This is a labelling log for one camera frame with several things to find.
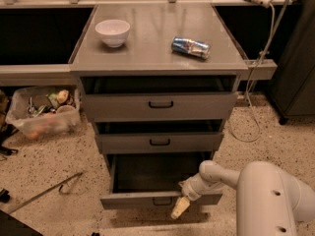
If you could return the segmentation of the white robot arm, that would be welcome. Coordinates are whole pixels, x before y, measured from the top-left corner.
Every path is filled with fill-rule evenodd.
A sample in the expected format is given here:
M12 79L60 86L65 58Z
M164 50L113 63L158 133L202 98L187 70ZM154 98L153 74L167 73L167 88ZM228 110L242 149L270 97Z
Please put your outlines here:
M180 183L171 217L221 184L236 191L237 236L297 236L296 224L315 219L315 191L273 163L254 161L240 171L205 160Z

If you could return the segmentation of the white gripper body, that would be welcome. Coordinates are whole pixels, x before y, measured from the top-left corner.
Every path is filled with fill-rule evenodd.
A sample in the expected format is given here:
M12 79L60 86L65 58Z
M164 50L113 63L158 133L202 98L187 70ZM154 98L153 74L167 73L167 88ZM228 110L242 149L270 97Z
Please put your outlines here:
M196 174L185 180L185 185L181 188L181 193L191 202L197 201L210 190L209 183Z

